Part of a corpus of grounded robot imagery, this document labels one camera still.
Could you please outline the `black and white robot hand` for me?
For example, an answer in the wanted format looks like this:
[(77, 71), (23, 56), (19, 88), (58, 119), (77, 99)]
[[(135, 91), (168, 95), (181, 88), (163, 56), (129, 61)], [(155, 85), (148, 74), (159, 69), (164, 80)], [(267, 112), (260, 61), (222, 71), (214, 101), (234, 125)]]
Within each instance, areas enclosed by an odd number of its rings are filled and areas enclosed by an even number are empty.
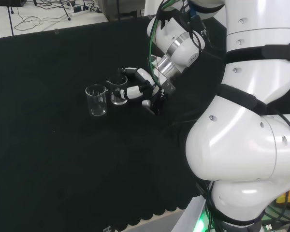
[(159, 84), (156, 84), (149, 72), (142, 68), (119, 68), (117, 73), (139, 84), (116, 87), (115, 96), (123, 100), (135, 100), (147, 95), (149, 98), (142, 100), (142, 106), (156, 116), (162, 112), (165, 100), (175, 91), (173, 82), (178, 76), (178, 73), (162, 73), (154, 68), (154, 74), (159, 79)]

